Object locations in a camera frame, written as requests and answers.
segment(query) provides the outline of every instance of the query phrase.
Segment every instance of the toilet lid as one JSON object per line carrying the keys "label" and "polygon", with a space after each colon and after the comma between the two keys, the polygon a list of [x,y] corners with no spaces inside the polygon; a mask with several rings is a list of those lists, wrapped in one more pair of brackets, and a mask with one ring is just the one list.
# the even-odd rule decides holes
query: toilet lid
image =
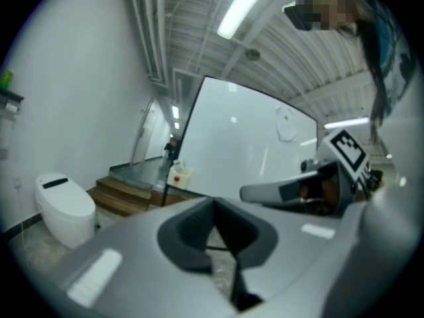
{"label": "toilet lid", "polygon": [[59,212],[72,217],[87,217],[95,211],[92,198],[63,174],[43,174],[37,178],[42,198]]}

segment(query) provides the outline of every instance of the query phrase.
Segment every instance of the ceiling light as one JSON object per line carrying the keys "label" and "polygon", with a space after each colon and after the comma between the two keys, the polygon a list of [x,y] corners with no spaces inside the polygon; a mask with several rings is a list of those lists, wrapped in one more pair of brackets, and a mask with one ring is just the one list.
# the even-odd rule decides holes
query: ceiling light
{"label": "ceiling light", "polygon": [[257,0],[234,0],[218,28],[218,35],[231,39]]}
{"label": "ceiling light", "polygon": [[307,146],[310,144],[315,144],[318,141],[317,138],[311,139],[311,140],[306,140],[305,142],[301,142],[300,146]]}
{"label": "ceiling light", "polygon": [[368,117],[356,118],[351,120],[337,121],[335,123],[328,123],[328,124],[325,124],[324,127],[326,129],[336,129],[337,127],[348,127],[348,126],[368,124],[369,121],[370,119],[368,119]]}
{"label": "ceiling light", "polygon": [[282,8],[282,11],[284,12],[284,9],[286,9],[287,7],[293,7],[296,6],[296,1],[293,1],[292,3],[288,3],[287,5],[284,5]]}
{"label": "ceiling light", "polygon": [[178,111],[178,107],[172,106],[172,115],[174,116],[175,119],[180,118],[180,112]]}

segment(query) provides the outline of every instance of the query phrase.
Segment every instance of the corrugated metal ceiling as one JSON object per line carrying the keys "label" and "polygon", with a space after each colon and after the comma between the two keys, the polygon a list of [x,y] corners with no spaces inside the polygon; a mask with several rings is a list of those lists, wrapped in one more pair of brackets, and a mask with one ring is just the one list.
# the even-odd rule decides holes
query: corrugated metal ceiling
{"label": "corrugated metal ceiling", "polygon": [[[320,138],[325,135],[324,123],[370,114],[374,86],[358,40],[335,31],[296,30],[282,12],[282,6],[294,0],[259,0],[243,20],[235,38],[260,51],[260,59],[255,62],[246,59],[244,46],[217,34],[233,0],[164,1],[170,81],[168,87],[158,89],[169,108],[170,122],[170,106],[177,103],[184,127],[193,94],[203,75],[242,83],[292,103],[318,120]],[[138,0],[149,47],[148,23],[143,13],[145,3]],[[159,36],[158,22],[154,27],[155,36]],[[161,61],[159,68],[153,58],[150,63],[153,72],[163,70]],[[370,144],[367,125],[352,131],[373,161],[388,162],[383,148]]]}

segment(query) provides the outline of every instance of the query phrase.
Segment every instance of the hair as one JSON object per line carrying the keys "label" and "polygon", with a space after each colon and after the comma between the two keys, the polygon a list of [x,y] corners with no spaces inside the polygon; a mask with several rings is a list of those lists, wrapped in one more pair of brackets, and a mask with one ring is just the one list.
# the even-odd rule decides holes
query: hair
{"label": "hair", "polygon": [[369,20],[356,20],[356,31],[353,31],[347,26],[341,27],[338,31],[359,37],[366,65],[370,70],[374,85],[376,86],[377,93],[370,115],[371,139],[375,143],[378,141],[377,128],[383,121],[384,110],[387,106],[387,91],[380,65],[380,39],[374,20],[377,15],[375,11],[377,2],[376,0],[363,0],[363,2],[370,7],[368,10],[373,14],[371,18]]}

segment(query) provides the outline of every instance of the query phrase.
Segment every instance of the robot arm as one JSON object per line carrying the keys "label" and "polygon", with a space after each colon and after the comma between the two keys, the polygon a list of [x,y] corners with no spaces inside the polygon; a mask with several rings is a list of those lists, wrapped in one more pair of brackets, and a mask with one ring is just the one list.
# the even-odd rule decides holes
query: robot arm
{"label": "robot arm", "polygon": [[339,129],[322,140],[314,159],[302,162],[302,174],[281,182],[243,186],[240,198],[288,211],[316,213],[323,206],[328,209],[318,213],[341,215],[359,193],[370,197],[367,163],[354,137]]}

